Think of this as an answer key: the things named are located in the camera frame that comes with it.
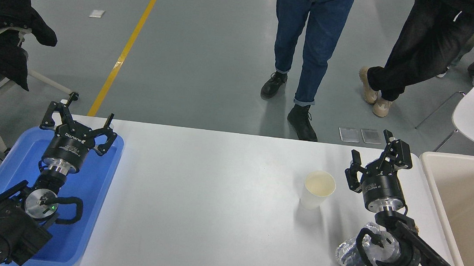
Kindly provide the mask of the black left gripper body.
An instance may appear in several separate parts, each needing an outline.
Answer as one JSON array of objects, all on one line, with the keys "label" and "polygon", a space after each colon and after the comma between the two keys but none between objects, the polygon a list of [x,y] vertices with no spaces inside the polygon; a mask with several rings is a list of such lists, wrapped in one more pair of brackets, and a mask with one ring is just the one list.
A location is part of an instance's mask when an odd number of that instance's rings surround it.
[{"label": "black left gripper body", "polygon": [[41,160],[50,166],[52,161],[62,159],[70,164],[71,170],[80,170],[88,152],[95,146],[91,132],[90,127],[81,123],[59,125]]}]

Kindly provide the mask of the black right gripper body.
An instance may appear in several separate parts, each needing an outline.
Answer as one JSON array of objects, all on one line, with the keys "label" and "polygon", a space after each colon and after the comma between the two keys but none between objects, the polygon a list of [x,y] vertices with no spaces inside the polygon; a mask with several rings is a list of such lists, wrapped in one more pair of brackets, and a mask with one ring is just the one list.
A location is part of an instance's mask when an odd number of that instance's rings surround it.
[{"label": "black right gripper body", "polygon": [[366,209],[397,211],[406,204],[397,169],[388,162],[367,164],[360,184]]}]

